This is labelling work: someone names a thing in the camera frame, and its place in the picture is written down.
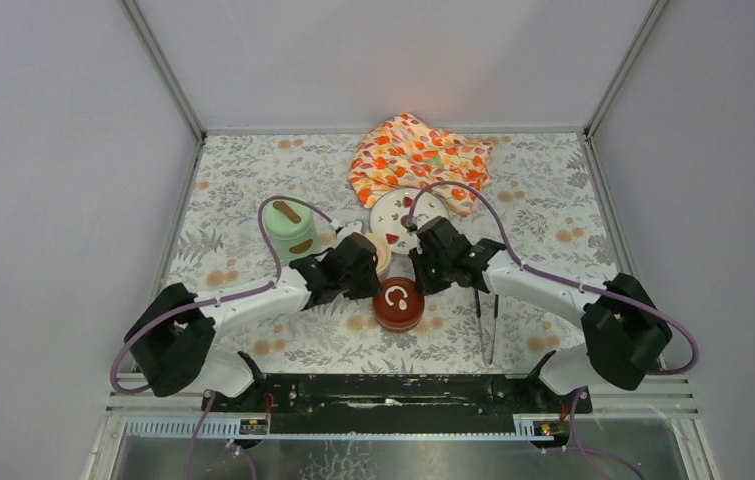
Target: table surface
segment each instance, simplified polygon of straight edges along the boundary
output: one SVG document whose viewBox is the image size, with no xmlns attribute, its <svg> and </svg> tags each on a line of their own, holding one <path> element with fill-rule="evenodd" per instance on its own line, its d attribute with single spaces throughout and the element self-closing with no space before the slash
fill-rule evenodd
<svg viewBox="0 0 755 480">
<path fill-rule="evenodd" d="M 576 134 L 474 135 L 497 142 L 492 183 L 483 193 L 525 259 L 612 278 L 615 255 L 604 228 Z M 342 222 L 361 220 L 348 171 L 361 135 L 211 135 L 175 245 L 166 283 L 183 282 L 198 298 L 268 277 L 271 255 L 256 227 L 259 202 L 296 194 Z M 479 202 L 450 220 L 472 242 L 498 239 Z M 322 245 L 333 241 L 320 219 Z M 395 255 L 393 275 L 412 277 L 409 259 Z M 494 297 L 481 294 L 481 327 L 470 289 L 427 297 L 421 323 L 402 334 L 382 330 L 370 300 L 338 298 L 330 305 L 243 325 L 221 348 L 248 352 L 265 372 L 290 373 L 527 373 L 546 351 L 582 341 L 565 320 L 530 304 L 501 298 L 492 365 Z"/>
</svg>

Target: red wire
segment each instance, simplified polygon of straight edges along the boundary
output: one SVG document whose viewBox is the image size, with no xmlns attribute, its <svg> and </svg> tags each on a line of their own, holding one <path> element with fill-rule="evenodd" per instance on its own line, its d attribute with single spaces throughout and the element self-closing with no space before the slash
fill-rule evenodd
<svg viewBox="0 0 755 480">
<path fill-rule="evenodd" d="M 265 394 L 265 429 L 268 431 L 270 427 L 268 423 L 268 417 L 271 415 L 271 407 L 274 406 L 274 395 L 271 393 Z"/>
<path fill-rule="evenodd" d="M 559 422 L 562 423 L 565 421 L 565 417 L 568 415 L 569 411 L 568 402 L 563 402 L 560 404 L 560 420 Z"/>
</svg>

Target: white wall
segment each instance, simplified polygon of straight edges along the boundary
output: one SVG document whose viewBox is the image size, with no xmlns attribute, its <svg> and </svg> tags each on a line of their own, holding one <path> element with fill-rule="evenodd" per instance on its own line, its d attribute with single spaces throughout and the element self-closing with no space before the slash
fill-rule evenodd
<svg viewBox="0 0 755 480">
<path fill-rule="evenodd" d="M 651 0 L 141 0 L 203 124 L 588 122 Z"/>
<path fill-rule="evenodd" d="M 642 279 L 703 347 L 723 478 L 755 478 L 755 2 L 672 2 L 597 144 Z"/>
<path fill-rule="evenodd" d="M 0 0 L 0 479 L 79 477 L 192 149 L 117 2 Z"/>
</svg>

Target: white plate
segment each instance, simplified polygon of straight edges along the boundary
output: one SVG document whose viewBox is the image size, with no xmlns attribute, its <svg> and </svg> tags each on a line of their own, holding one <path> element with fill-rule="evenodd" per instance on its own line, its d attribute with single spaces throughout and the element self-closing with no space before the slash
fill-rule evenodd
<svg viewBox="0 0 755 480">
<path fill-rule="evenodd" d="M 380 197 L 371 208 L 368 220 L 371 231 L 382 235 L 393 252 L 407 255 L 418 246 L 418 237 L 410 234 L 405 228 L 405 218 L 408 218 L 412 200 L 420 192 L 417 188 L 400 188 Z M 448 218 L 448 209 L 439 197 L 425 193 L 415 206 L 415 224 L 419 227 L 435 217 Z"/>
</svg>

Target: glass panel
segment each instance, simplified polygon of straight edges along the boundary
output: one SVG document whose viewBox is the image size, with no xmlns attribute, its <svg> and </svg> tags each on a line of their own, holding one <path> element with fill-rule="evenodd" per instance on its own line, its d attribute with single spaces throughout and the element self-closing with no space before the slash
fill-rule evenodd
<svg viewBox="0 0 755 480">
<path fill-rule="evenodd" d="M 578 433 L 585 446 L 624 457 L 649 479 L 687 478 L 667 422 L 581 420 Z M 113 480 L 183 479 L 188 446 L 187 439 L 127 437 Z M 542 455 L 526 442 L 266 440 L 249 453 L 260 479 L 599 478 L 576 451 Z M 616 479 L 636 478 L 615 462 L 598 463 Z M 251 478 L 247 459 L 222 440 L 199 441 L 192 466 L 193 480 Z"/>
</svg>

